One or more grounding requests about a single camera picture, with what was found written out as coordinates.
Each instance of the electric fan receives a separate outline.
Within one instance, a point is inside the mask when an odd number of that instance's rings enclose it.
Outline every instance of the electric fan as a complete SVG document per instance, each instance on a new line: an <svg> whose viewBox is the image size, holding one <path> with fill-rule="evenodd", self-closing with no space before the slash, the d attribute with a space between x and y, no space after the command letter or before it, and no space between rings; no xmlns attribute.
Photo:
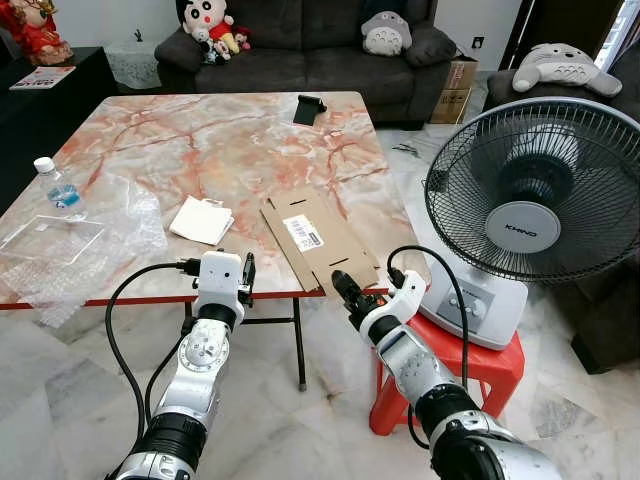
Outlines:
<svg viewBox="0 0 640 480"><path fill-rule="evenodd" d="M605 105L528 99L463 126L436 155L425 201L439 237L472 266L454 269L470 340L494 349L511 341L527 293L505 279L574 280L637 249L639 196L640 124ZM447 285L440 270L433 286ZM460 335L456 305L440 286L421 311Z"/></svg>

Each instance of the plastic water bottle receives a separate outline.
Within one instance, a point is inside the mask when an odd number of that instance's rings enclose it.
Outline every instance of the plastic water bottle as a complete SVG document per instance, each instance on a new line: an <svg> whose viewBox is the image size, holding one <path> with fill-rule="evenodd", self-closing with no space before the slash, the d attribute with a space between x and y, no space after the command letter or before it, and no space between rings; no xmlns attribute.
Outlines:
<svg viewBox="0 0 640 480"><path fill-rule="evenodd" d="M33 165L38 170L40 186L49 201L67 220L84 220L87 210L76 187L70 184L63 172L56 168L49 157L38 158Z"/></svg>

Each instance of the bubble wrap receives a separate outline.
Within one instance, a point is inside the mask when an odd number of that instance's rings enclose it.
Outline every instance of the bubble wrap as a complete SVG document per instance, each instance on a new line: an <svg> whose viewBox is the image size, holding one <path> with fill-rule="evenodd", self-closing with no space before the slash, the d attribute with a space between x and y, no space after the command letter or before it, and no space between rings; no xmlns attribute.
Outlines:
<svg viewBox="0 0 640 480"><path fill-rule="evenodd" d="M167 248L158 199L139 184L103 173L85 195L87 220L105 231L73 262L25 260L2 274L7 285L58 328L134 258L153 258Z"/></svg>

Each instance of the black metal table leg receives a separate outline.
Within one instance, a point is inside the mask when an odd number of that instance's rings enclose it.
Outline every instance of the black metal table leg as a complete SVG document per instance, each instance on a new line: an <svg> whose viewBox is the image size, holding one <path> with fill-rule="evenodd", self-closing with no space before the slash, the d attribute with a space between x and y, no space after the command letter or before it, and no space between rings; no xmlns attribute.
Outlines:
<svg viewBox="0 0 640 480"><path fill-rule="evenodd" d="M300 299L293 299L293 326L296 331L296 349L298 351L298 388L301 392L307 391L307 375L304 367L304 348L302 346L302 325L300 323Z"/></svg>

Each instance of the marble floor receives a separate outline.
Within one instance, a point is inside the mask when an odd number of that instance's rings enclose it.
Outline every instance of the marble floor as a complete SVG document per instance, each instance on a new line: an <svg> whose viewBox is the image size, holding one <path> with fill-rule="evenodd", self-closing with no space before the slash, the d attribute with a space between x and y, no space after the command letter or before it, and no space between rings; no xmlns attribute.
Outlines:
<svg viewBox="0 0 640 480"><path fill-rule="evenodd" d="M482 80L468 116L481 110ZM378 132L414 229L437 250L444 246L429 224L421 180L454 131L427 125L421 132ZM393 148L399 144L416 155ZM287 302L258 302L252 315L288 308ZM308 391L296 388L291 326L238 328L198 478L435 479L406 427L389 437L369 430L373 363L343 308L308 299L302 312ZM82 309L59 330L40 326L34 312L2 314L0 478L101 480L130 448L135 405L109 351L103 314ZM179 305L117 308L116 334L141 383L170 348L181 317ZM587 375L569 346L571 328L540 287L530 288L519 333L525 376L500 421L547 453L566 480L640 479L637 366Z"/></svg>

